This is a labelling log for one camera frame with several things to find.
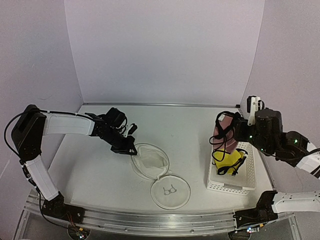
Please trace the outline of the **white plastic basket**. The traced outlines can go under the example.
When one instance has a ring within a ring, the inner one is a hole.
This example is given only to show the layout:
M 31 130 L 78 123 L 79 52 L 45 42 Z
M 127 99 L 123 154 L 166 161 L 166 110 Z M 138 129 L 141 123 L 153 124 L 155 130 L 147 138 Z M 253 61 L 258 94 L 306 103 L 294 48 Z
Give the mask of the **white plastic basket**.
M 208 190 L 246 196 L 256 189 L 253 147 L 239 142 L 233 153 L 218 150 L 212 154 L 208 169 Z

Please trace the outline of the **white mesh laundry bag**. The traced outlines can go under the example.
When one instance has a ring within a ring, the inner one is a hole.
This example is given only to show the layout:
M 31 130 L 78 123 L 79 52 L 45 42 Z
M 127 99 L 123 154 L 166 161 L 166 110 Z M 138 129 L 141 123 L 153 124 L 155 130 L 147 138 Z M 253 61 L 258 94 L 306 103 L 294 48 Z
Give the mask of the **white mesh laundry bag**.
M 137 154 L 131 156 L 132 169 L 141 178 L 152 181 L 153 202 L 164 210 L 184 207 L 191 198 L 191 187 L 170 171 L 170 159 L 165 151 L 149 143 L 137 143 L 135 149 Z

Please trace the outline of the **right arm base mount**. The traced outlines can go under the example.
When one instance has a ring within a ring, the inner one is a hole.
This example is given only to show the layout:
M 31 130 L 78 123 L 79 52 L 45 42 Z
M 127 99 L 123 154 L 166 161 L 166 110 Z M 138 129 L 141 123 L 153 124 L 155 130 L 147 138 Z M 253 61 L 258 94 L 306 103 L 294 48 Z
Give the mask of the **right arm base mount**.
M 264 191 L 254 208 L 236 211 L 233 215 L 236 227 L 240 229 L 277 220 L 278 214 L 272 208 L 274 197 L 277 193 L 276 190 Z

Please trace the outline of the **yellow bra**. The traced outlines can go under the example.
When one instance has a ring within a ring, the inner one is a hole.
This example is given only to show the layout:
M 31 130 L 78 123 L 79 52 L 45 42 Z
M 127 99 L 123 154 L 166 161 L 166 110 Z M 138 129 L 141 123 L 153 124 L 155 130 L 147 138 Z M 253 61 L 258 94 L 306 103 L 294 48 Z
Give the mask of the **yellow bra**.
M 235 177 L 247 157 L 248 152 L 241 148 L 236 148 L 232 153 L 219 149 L 212 153 L 212 164 L 216 167 L 218 176 L 231 175 Z

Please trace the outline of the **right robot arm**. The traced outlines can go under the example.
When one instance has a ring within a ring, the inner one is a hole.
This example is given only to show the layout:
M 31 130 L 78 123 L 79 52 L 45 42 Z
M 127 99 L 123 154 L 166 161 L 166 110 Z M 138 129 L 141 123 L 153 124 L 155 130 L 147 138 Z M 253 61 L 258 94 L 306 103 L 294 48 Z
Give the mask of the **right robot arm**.
M 234 139 L 250 143 L 267 157 L 320 177 L 320 150 L 297 131 L 283 131 L 279 111 L 265 108 L 253 114 L 254 123 L 241 117 L 235 121 Z M 256 206 L 235 212 L 240 222 L 267 222 L 284 212 L 319 212 L 320 192 L 283 193 L 276 190 L 261 194 Z

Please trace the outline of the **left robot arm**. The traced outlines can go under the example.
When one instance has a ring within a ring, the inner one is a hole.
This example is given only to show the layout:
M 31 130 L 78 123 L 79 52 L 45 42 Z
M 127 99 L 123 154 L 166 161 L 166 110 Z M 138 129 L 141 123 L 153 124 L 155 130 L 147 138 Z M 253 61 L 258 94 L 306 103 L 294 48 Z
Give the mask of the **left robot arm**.
M 4 127 L 6 146 L 18 157 L 26 180 L 49 201 L 48 211 L 57 219 L 67 214 L 67 207 L 57 198 L 60 192 L 49 168 L 66 135 L 98 138 L 110 145 L 115 154 L 135 156 L 134 132 L 126 114 L 112 107 L 106 113 L 78 113 L 45 110 L 29 104 Z

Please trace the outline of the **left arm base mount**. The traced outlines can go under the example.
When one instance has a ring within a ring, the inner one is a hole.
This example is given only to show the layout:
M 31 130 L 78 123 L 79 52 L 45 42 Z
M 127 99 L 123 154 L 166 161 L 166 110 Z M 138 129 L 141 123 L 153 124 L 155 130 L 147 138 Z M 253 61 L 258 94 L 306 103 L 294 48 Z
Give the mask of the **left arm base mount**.
M 41 213 L 55 219 L 81 224 L 84 219 L 85 209 L 83 207 L 66 204 L 64 196 L 59 191 L 58 195 L 52 200 L 44 200 Z

